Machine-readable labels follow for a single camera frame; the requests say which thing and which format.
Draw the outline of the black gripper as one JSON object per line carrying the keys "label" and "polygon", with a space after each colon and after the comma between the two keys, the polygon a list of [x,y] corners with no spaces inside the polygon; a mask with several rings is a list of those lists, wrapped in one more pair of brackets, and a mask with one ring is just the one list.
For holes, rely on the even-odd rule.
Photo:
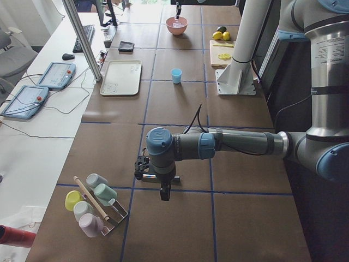
{"label": "black gripper", "polygon": [[163,177],[160,179],[160,197],[162,201],[170,200],[171,179],[169,177]]}

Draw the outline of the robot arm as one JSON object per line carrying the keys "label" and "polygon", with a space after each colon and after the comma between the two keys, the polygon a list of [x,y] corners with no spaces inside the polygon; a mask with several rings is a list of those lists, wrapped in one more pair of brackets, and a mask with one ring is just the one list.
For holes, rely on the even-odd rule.
{"label": "robot arm", "polygon": [[146,136],[149,171],[170,199],[175,163],[209,159],[218,151],[280,155],[333,181],[348,182],[348,1],[282,1],[280,40],[311,42],[312,125],[306,132],[245,132],[186,127]]}

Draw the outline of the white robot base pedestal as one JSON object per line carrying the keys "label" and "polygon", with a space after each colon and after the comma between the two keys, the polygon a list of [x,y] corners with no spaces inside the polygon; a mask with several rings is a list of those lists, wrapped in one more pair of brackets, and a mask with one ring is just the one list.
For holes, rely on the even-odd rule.
{"label": "white robot base pedestal", "polygon": [[219,95],[256,94],[251,61],[271,3],[271,0],[245,2],[232,61],[224,70],[215,71]]}

